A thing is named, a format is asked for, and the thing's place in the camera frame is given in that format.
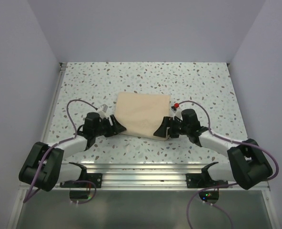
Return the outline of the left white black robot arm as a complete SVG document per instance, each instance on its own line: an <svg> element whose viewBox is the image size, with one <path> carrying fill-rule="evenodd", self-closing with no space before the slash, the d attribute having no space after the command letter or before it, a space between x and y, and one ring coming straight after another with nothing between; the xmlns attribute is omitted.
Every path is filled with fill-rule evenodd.
<svg viewBox="0 0 282 229"><path fill-rule="evenodd" d="M87 114L84 124L77 129L76 137L58 143L36 142L31 148L20 172L19 181L51 191L56 184L61 187L86 187L88 182L95 186L85 166L63 160L90 149L99 136L112 137L126 131L114 115L103 118L99 113Z"/></svg>

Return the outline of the beige cloth wrap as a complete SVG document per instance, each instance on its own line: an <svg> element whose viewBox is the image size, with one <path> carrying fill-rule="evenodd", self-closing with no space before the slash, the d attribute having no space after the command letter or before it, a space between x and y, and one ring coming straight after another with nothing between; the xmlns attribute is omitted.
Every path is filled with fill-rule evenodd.
<svg viewBox="0 0 282 229"><path fill-rule="evenodd" d="M123 135L165 141L154 136L163 118L170 114L170 95L118 93L115 118L126 128Z"/></svg>

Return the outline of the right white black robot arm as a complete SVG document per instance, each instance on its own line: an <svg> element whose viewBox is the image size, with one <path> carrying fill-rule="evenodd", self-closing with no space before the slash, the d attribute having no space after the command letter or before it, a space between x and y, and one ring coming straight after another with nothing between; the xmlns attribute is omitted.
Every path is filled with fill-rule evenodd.
<svg viewBox="0 0 282 229"><path fill-rule="evenodd" d="M186 174L188 188L226 186L235 182L248 190L273 174L270 163L255 140L239 142L218 138L200 124L193 109L183 110L180 117L165 116L154 132L157 137L178 138L181 135L187 136L191 143L220 153L229 160L227 164L212 162L198 174Z"/></svg>

